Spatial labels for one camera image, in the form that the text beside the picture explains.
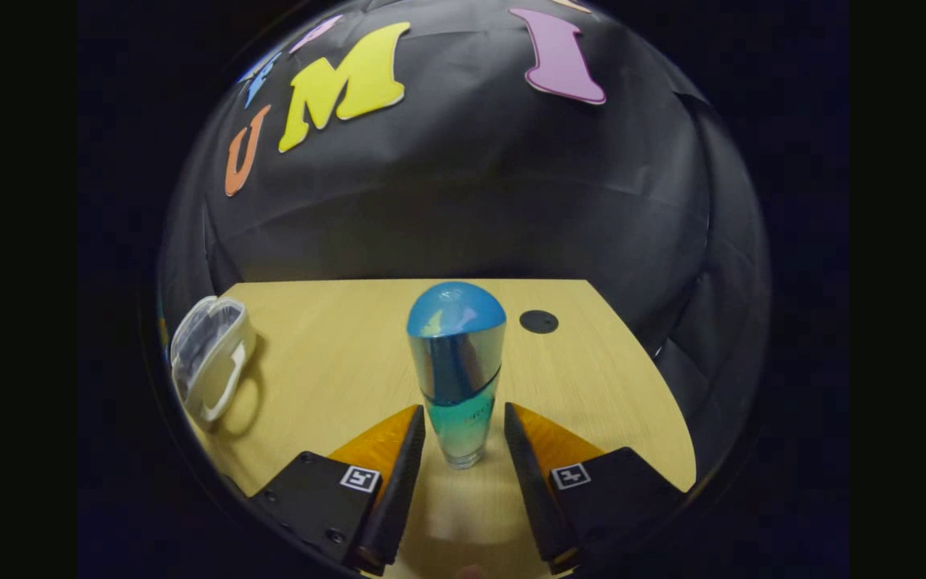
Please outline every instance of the table surface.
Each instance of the table surface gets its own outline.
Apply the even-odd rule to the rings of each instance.
[[[239,283],[257,333],[227,413],[196,436],[220,472],[254,495],[299,452],[327,455],[409,404],[422,404],[405,319],[437,279]],[[506,311],[502,373],[485,457],[452,470],[427,422],[409,520],[385,577],[452,577],[479,564],[490,578],[547,577],[502,429],[515,402],[585,440],[631,446],[681,491],[695,454],[670,390],[628,327],[582,280],[468,280]],[[519,325],[539,309],[559,329]]]

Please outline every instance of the teal liquid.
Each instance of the teal liquid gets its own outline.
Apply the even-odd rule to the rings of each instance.
[[[470,468],[484,455],[498,385],[499,374],[496,374],[474,396],[452,406],[440,406],[425,397],[427,415],[438,436],[438,445],[453,469]]]

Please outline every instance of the letter m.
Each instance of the letter m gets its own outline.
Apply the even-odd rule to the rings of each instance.
[[[405,87],[395,81],[395,45],[408,29],[408,22],[400,22],[374,30],[360,38],[338,68],[331,68],[327,59],[318,59],[300,70],[291,80],[288,121],[278,150],[285,153],[305,140],[309,132],[306,107],[313,125],[317,129],[326,127],[342,88],[345,98],[338,106],[342,121],[400,102]]]

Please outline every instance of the black circle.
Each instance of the black circle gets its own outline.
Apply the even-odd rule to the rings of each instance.
[[[327,539],[330,540],[330,542],[336,543],[338,545],[341,545],[341,543],[345,541],[345,535],[342,535],[342,532],[337,528],[328,528],[324,535],[327,536]]]
[[[528,332],[550,334],[559,327],[559,320],[547,311],[530,310],[521,314],[521,326]]]

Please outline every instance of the perfume bottle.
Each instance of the perfume bottle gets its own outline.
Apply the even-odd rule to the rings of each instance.
[[[409,310],[416,376],[438,445],[453,469],[485,453],[502,366],[506,313],[473,283],[438,283]]]

